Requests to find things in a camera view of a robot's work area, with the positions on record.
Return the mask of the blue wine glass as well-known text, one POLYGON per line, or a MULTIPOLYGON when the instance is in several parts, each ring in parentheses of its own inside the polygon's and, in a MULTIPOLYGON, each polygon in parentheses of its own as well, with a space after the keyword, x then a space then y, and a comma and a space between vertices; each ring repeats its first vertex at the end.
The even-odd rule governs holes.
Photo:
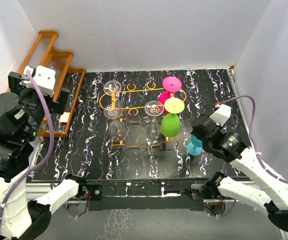
POLYGON ((188 154, 192 156, 198 156, 202 153, 203 143, 196 136, 191 136, 191 142, 186 146, 188 154))

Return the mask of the green wine glass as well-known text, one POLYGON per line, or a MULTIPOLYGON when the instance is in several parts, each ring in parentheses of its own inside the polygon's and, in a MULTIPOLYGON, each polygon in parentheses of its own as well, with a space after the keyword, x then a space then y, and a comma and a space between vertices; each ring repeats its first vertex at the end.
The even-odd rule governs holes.
POLYGON ((184 102, 176 97, 171 97, 164 102, 164 108, 167 110, 161 122, 160 132, 168 138, 176 137, 181 129, 179 114, 184 111, 184 102))

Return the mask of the clear wine glass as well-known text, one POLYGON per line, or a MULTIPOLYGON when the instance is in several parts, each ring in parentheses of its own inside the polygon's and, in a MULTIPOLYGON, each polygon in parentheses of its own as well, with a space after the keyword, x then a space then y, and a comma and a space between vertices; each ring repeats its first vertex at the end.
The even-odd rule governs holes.
POLYGON ((112 102, 116 108, 124 108, 123 103, 119 100, 119 93, 122 90, 122 85, 117 80, 110 80, 103 85, 104 92, 111 96, 112 102))
POLYGON ((164 112, 164 105, 157 100, 151 100, 146 103, 144 110, 148 115, 147 138, 150 141, 155 141, 159 138, 160 127, 157 122, 157 117, 161 116, 164 112))

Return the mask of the pink wine glass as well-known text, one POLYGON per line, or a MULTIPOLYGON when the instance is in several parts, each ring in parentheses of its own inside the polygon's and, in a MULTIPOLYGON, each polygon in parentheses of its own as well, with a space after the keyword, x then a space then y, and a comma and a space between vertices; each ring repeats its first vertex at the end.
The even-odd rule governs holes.
POLYGON ((182 88, 182 82, 175 76, 168 76, 162 81, 162 86, 165 91, 159 96, 158 101, 164 104, 166 100, 182 88))

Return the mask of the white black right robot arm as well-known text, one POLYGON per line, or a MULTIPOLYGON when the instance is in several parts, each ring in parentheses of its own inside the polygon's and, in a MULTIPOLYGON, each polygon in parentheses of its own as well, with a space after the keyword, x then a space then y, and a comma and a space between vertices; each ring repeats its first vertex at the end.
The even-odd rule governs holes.
POLYGON ((288 183, 285 179, 275 178, 268 167, 263 167, 257 159, 255 150, 244 143, 235 132, 222 132, 209 116, 201 115, 192 122, 191 134, 202 141, 206 152, 223 159, 234 168, 241 170, 268 196, 270 202, 264 207, 268 218, 277 227, 288 232, 288 183))

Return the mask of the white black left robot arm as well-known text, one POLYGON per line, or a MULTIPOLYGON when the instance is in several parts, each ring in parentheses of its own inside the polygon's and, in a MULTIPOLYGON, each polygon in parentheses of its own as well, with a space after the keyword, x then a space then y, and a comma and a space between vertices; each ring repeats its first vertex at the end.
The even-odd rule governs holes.
POLYGON ((70 93, 62 88, 59 99, 53 99, 55 74, 44 66, 27 67, 23 74, 10 72, 9 91, 0 94, 0 240, 36 239, 55 211, 69 199, 88 194, 85 179, 70 174, 44 196, 27 199, 32 142, 43 119, 64 113, 70 93))

